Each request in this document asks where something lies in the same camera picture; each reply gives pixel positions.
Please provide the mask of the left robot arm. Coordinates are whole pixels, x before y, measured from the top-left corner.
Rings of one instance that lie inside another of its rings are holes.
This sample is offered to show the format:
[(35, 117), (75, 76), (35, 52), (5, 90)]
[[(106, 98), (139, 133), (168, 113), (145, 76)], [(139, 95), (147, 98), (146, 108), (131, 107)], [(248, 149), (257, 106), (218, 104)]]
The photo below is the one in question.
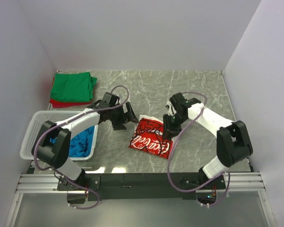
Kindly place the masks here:
[(82, 112), (60, 122), (45, 121), (32, 149), (34, 162), (42, 161), (77, 186), (87, 187), (85, 171), (69, 157), (71, 139), (82, 131), (110, 121), (113, 130), (126, 130), (128, 122), (138, 123), (130, 102), (106, 92), (102, 99)]

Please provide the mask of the white t shirt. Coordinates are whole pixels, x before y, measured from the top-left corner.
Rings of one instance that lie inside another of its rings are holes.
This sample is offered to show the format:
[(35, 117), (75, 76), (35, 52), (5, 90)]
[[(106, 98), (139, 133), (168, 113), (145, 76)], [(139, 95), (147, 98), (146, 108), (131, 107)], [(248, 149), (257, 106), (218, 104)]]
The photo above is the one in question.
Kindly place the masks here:
[(168, 159), (172, 147), (173, 140), (163, 139), (163, 121), (140, 115), (128, 148)]

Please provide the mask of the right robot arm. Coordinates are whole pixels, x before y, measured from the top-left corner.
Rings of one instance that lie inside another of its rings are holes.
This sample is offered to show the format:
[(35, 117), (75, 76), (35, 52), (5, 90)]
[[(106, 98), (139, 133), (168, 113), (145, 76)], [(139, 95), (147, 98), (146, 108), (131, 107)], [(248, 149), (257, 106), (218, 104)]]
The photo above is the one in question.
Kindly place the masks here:
[(186, 120), (196, 122), (216, 138), (216, 156), (198, 173), (199, 185), (218, 177), (235, 163), (253, 154), (247, 127), (243, 121), (226, 119), (205, 106), (197, 98), (186, 99), (183, 93), (174, 94), (167, 102), (163, 116), (163, 139), (179, 138)]

